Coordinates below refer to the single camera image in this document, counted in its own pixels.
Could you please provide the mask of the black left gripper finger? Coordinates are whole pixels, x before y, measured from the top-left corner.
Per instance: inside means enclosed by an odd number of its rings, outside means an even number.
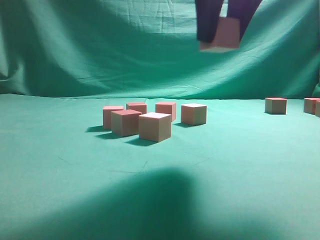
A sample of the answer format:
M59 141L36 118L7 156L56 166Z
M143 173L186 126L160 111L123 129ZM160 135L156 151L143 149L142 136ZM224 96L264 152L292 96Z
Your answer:
M195 0L196 37L211 43L216 35L223 0Z

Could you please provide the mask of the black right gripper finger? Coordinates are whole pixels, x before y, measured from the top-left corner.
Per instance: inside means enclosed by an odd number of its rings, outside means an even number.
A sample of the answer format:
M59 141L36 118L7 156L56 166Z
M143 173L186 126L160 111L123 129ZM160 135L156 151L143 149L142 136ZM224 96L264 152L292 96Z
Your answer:
M239 39L242 40L262 0L229 0L227 16L239 20Z

